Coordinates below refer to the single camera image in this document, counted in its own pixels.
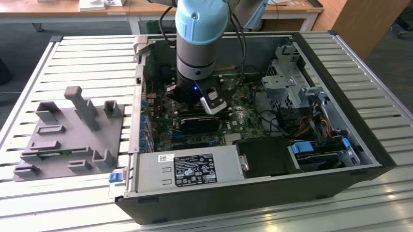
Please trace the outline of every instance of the small circuit board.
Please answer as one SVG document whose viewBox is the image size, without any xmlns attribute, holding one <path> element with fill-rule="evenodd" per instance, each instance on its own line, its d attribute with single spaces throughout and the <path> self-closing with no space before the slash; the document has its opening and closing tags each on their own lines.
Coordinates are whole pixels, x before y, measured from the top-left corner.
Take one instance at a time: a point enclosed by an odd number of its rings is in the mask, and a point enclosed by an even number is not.
<svg viewBox="0 0 413 232">
<path fill-rule="evenodd" d="M 251 102 L 252 83 L 236 86 L 237 77 L 221 79 L 228 94 L 227 108 L 216 115 L 204 113 L 200 103 L 191 108 L 165 96 L 164 88 L 147 95 L 155 151 L 231 145 L 233 141 L 264 136 Z"/>
</svg>

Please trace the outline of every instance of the white label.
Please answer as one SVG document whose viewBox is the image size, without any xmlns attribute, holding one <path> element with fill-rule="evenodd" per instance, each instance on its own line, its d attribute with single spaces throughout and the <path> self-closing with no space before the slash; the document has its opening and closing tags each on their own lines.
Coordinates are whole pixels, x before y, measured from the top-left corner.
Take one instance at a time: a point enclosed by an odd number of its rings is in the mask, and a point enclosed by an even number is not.
<svg viewBox="0 0 413 232">
<path fill-rule="evenodd" d="M 216 91 L 208 93 L 207 95 L 208 95 L 208 98 L 209 98 L 211 100 L 213 100 L 215 98 L 217 98 L 217 93 L 216 93 Z"/>
<path fill-rule="evenodd" d="M 204 177 L 205 177 L 205 179 L 212 179 L 212 178 L 215 178 L 216 176 L 215 176 L 215 175 L 205 175 Z"/>
<path fill-rule="evenodd" d="M 108 15 L 125 15 L 125 12 L 108 12 Z"/>
<path fill-rule="evenodd" d="M 175 154 L 165 154 L 157 156 L 157 162 L 171 162 L 173 161 Z"/>
</svg>

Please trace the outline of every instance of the metal slatted platform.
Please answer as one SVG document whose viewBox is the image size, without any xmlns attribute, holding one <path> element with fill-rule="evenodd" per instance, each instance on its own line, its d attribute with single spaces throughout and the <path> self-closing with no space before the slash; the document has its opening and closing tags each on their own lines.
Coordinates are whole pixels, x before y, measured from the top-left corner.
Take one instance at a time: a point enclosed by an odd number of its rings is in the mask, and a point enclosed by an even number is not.
<svg viewBox="0 0 413 232">
<path fill-rule="evenodd" d="M 0 228 L 25 232 L 411 231 L 413 116 L 338 36 L 324 32 L 302 35 L 396 168 L 328 199 L 151 226 L 134 224 L 112 203 L 108 174 L 12 182 L 12 171 L 37 121 L 33 111 L 38 101 L 54 100 L 58 107 L 72 107 L 62 98 L 66 86 L 80 86 L 93 105 L 105 100 L 126 105 L 117 167 L 128 162 L 136 66 L 132 36 L 64 37 L 60 43 L 48 44 L 0 133 Z"/>
</svg>

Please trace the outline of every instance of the green circuit board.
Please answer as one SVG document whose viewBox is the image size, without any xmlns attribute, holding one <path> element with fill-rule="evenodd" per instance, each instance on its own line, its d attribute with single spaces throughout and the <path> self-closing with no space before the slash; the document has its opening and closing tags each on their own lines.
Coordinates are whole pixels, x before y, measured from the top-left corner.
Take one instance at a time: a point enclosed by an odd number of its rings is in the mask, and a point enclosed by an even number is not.
<svg viewBox="0 0 413 232">
<path fill-rule="evenodd" d="M 229 145 L 233 139 L 263 137 L 263 126 L 251 104 L 252 83 L 235 86 L 236 77 L 224 79 L 223 90 L 233 92 L 227 101 L 224 117 L 219 117 L 219 128 L 209 133 L 181 134 L 177 112 L 187 109 L 185 103 L 177 103 L 159 90 L 149 99 L 151 124 L 153 130 L 155 151 L 171 151 L 188 148 Z M 193 108 L 201 109 L 200 103 Z"/>
</svg>

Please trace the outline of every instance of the blue latch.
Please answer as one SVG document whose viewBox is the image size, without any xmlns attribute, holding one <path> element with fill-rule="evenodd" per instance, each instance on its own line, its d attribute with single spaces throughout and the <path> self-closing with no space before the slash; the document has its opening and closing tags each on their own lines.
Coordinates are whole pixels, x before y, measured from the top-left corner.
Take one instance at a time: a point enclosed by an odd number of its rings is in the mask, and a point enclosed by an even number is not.
<svg viewBox="0 0 413 232">
<path fill-rule="evenodd" d="M 350 141 L 347 139 L 342 139 L 342 144 L 346 148 L 350 147 Z"/>
<path fill-rule="evenodd" d="M 308 141 L 306 142 L 296 142 L 291 145 L 292 153 L 303 153 L 303 152 L 311 152 L 314 151 L 314 148 L 311 146 L 311 143 Z"/>
<path fill-rule="evenodd" d="M 121 181 L 121 173 L 110 173 L 109 174 L 109 183 Z"/>
</svg>

